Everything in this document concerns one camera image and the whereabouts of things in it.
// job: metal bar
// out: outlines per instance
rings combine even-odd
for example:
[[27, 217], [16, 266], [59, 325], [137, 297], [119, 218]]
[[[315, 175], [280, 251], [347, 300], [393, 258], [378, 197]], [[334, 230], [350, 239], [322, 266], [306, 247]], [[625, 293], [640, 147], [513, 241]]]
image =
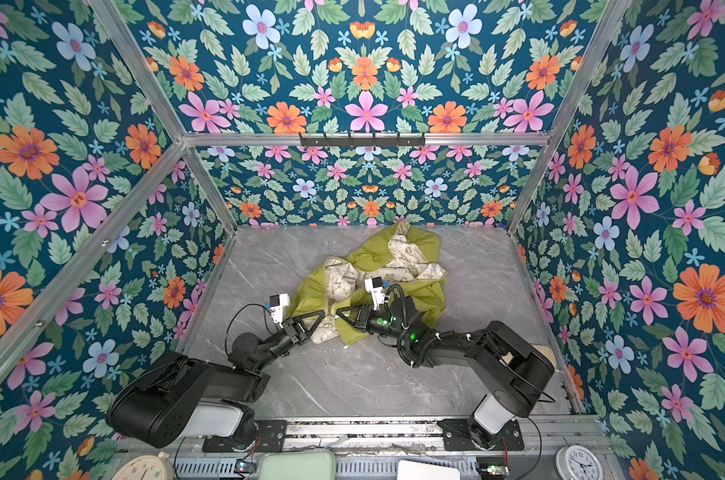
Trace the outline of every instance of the metal bar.
[[584, 50], [584, 59], [581, 61], [579, 71], [576, 72], [571, 87], [560, 104], [557, 115], [555, 115], [555, 120], [552, 123], [554, 127], [551, 130], [551, 142], [536, 160], [536, 164], [528, 176], [528, 181], [525, 182], [520, 197], [517, 199], [515, 214], [511, 217], [509, 225], [507, 225], [510, 232], [515, 232], [517, 226], [520, 225], [522, 216], [528, 209], [535, 196], [536, 189], [539, 188], [539, 184], [546, 174], [547, 165], [557, 153], [557, 149], [565, 136], [565, 131], [576, 113], [576, 108], [581, 103], [584, 94], [587, 93], [589, 83], [595, 76], [598, 65], [602, 62], [607, 46], [611, 43], [616, 34], [616, 29], [621, 24], [621, 19], [631, 3], [632, 0], [608, 0], [607, 5], [605, 5], [602, 17], [595, 28], [595, 33], [592, 34], [592, 38]]
[[224, 203], [223, 197], [221, 196], [221, 190], [218, 189], [214, 183], [214, 179], [203, 165], [203, 159], [200, 158], [197, 149], [187, 148], [184, 159], [186, 160], [186, 166], [189, 167], [192, 175], [197, 180], [197, 184], [200, 185], [200, 190], [202, 190], [208, 199], [208, 203], [213, 207], [216, 215], [219, 217], [219, 221], [223, 224], [224, 230], [229, 235], [233, 235], [234, 231], [237, 230], [237, 225], [234, 223], [229, 209], [226, 208], [226, 203]]
[[[400, 139], [417, 138], [420, 134], [401, 134]], [[325, 139], [324, 135], [303, 135], [304, 140]], [[329, 134], [328, 139], [348, 139], [347, 134]], [[352, 134], [354, 139], [370, 139], [369, 134]], [[397, 134], [376, 134], [377, 139], [391, 140], [397, 138]], [[541, 132], [528, 132], [516, 134], [515, 132], [492, 133], [492, 134], [425, 134], [427, 145], [527, 145], [529, 147], [543, 147], [550, 141], [550, 134]], [[221, 132], [219, 134], [185, 134], [184, 145], [187, 147], [214, 147], [226, 145], [227, 147], [252, 145], [286, 145], [289, 147], [300, 146], [299, 135], [281, 134], [238, 134], [236, 132]]]
[[229, 264], [229, 259], [234, 251], [234, 243], [234, 235], [229, 235], [229, 240], [223, 247], [223, 254], [219, 259], [218, 264], [214, 266], [213, 274], [208, 280], [203, 296], [197, 303], [197, 308], [194, 310], [194, 316], [189, 320], [192, 324], [186, 329], [186, 335], [184, 335], [184, 338], [182, 338], [181, 341], [179, 341], [178, 346], [176, 346], [177, 352], [184, 353], [186, 347], [191, 345], [197, 338], [197, 331], [200, 330], [200, 326], [203, 324], [203, 321], [205, 321], [205, 313], [208, 311], [208, 307], [214, 299], [216, 288], [221, 280], [223, 271], [226, 270], [226, 265]]
[[172, 144], [125, 196], [122, 203], [90, 236], [88, 242], [74, 254], [50, 283], [42, 290], [29, 308], [0, 339], [0, 384], [37, 341], [56, 312], [69, 301], [74, 289], [98, 263], [110, 242], [117, 240], [157, 185], [173, 170], [184, 147]]
[[154, 73], [149, 69], [146, 62], [146, 55], [138, 46], [133, 33], [125, 23], [125, 19], [112, 0], [91, 0], [90, 7], [96, 14], [99, 22], [104, 26], [109, 38], [118, 49], [123, 62], [133, 74], [136, 84], [144, 96], [149, 100], [150, 105], [168, 132], [171, 141], [178, 141], [184, 134], [184, 125], [179, 120], [173, 105], [165, 96], [160, 83], [157, 82]]

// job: aluminum frame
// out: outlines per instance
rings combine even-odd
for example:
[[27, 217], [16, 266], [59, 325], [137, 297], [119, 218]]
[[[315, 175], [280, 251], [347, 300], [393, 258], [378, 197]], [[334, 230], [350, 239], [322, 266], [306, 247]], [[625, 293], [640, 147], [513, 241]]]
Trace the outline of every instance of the aluminum frame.
[[16, 323], [0, 338], [0, 384], [37, 342], [45, 327], [66, 305], [76, 289], [99, 262], [109, 244], [120, 236], [125, 225], [133, 220], [165, 177], [173, 171], [184, 152], [181, 142], [173, 143], [125, 195], [122, 203], [88, 238], [88, 242], [67, 262]]
[[584, 57], [581, 60], [579, 71], [573, 77], [571, 87], [560, 104], [555, 120], [552, 121], [551, 141], [539, 155], [533, 170], [528, 176], [528, 180], [525, 182], [525, 186], [522, 187], [520, 196], [517, 199], [515, 214], [511, 217], [509, 225], [507, 225], [510, 232], [514, 233], [517, 230], [522, 216], [533, 201], [536, 189], [539, 188], [541, 181], [544, 179], [547, 166], [550, 160], [555, 157], [557, 149], [560, 148], [565, 131], [576, 114], [576, 108], [579, 107], [581, 99], [587, 93], [589, 83], [595, 76], [595, 72], [597, 72], [598, 66], [607, 52], [607, 47], [616, 35], [624, 14], [631, 4], [632, 0], [607, 1], [605, 10], [603, 10], [603, 14], [595, 27], [595, 33], [592, 34], [592, 38], [584, 49]]

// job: black cable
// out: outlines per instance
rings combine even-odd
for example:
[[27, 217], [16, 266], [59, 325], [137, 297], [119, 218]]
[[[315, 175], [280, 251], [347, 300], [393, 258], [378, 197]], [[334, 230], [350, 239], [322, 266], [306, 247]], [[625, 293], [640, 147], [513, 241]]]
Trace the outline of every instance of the black cable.
[[260, 306], [261, 308], [263, 308], [264, 310], [269, 312], [270, 315], [272, 314], [272, 312], [270, 312], [268, 308], [266, 308], [264, 305], [261, 305], [260, 303], [248, 303], [243, 308], [239, 309], [237, 311], [237, 313], [235, 313], [234, 316], [232, 317], [232, 320], [229, 321], [229, 326], [226, 328], [226, 335], [224, 335], [224, 337], [223, 337], [223, 351], [226, 354], [226, 356], [229, 356], [229, 349], [226, 346], [227, 345], [226, 342], [229, 339], [229, 330], [232, 328], [232, 323], [234, 323], [234, 320], [237, 318], [238, 315], [240, 315], [240, 312], [242, 312], [249, 306]]
[[541, 430], [539, 430], [539, 426], [536, 425], [536, 422], [534, 422], [532, 418], [529, 418], [529, 420], [531, 421], [533, 426], [536, 427], [536, 432], [539, 433], [539, 455], [536, 456], [536, 463], [534, 463], [533, 466], [526, 473], [517, 477], [517, 480], [522, 480], [523, 478], [527, 477], [531, 472], [536, 469], [536, 467], [539, 466], [539, 460], [541, 460], [541, 449], [543, 448], [543, 441], [541, 440]]

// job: yellow-green cloth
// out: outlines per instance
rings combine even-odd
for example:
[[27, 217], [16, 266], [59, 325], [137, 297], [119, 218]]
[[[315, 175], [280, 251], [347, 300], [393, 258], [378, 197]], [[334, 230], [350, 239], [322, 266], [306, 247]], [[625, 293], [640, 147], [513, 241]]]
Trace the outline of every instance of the yellow-green cloth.
[[[392, 259], [392, 255], [389, 253], [389, 239], [396, 234], [396, 231], [396, 225], [387, 227], [370, 237], [365, 244], [353, 251], [345, 260], [357, 269], [366, 272], [380, 269]], [[410, 227], [406, 232], [406, 239], [409, 243], [415, 244], [421, 249], [430, 264], [438, 263], [440, 256], [439, 236], [426, 230]], [[445, 276], [436, 281], [414, 280], [399, 283], [406, 295], [413, 297], [416, 309], [423, 312], [422, 319], [429, 326], [434, 326], [445, 312], [444, 279]], [[357, 306], [371, 301], [370, 294], [364, 288], [358, 288], [347, 300], [333, 304], [332, 311], [326, 311], [326, 314], [332, 315], [335, 314], [338, 308]], [[296, 293], [293, 294], [291, 306], [294, 307], [291, 315], [326, 310], [326, 284], [323, 265], [304, 279]], [[336, 320], [336, 329], [341, 336], [341, 340], [347, 345], [367, 336], [367, 333], [354, 330], [341, 319]]]

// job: floral wallpaper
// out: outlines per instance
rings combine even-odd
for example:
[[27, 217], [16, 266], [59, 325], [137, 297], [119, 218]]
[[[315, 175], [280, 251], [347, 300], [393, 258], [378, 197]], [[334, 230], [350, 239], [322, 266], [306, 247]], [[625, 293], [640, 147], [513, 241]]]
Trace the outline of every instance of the floral wallpaper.
[[149, 1], [131, 28], [189, 131], [525, 132], [551, 126], [604, 7]]
[[194, 321], [226, 235], [180, 161], [0, 389], [0, 478], [99, 480], [115, 395]]
[[87, 6], [0, 2], [0, 336], [167, 143]]
[[725, 0], [630, 11], [516, 232], [633, 480], [725, 479]]

